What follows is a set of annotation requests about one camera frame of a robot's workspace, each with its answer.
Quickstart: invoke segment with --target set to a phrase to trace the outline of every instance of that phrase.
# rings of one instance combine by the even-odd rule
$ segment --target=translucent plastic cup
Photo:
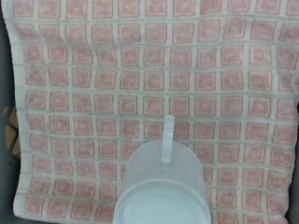
[[[197,156],[173,142],[173,117],[164,139],[138,148],[127,163],[113,224],[209,224],[204,172]]]

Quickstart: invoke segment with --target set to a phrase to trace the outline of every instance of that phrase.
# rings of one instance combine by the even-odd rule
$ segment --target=pink checkered towel
[[[18,217],[111,223],[163,135],[204,165],[214,224],[286,224],[298,0],[2,0],[21,138]]]

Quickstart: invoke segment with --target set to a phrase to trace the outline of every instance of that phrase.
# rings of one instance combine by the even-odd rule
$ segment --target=pink square pattern
[[[112,222],[125,163],[169,114],[203,164],[213,223],[285,224],[297,2],[3,0],[32,168],[20,217]]]

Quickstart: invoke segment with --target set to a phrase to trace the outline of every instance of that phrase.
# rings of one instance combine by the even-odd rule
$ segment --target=cup handle
[[[170,162],[172,143],[174,139],[174,130],[175,130],[175,117],[165,116],[163,143],[162,143],[162,159],[161,159],[162,163]]]

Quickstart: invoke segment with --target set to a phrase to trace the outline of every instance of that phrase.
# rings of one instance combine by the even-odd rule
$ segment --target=plastic container
[[[197,156],[173,142],[174,117],[164,139],[138,148],[127,163],[113,224],[209,224],[204,172]]]

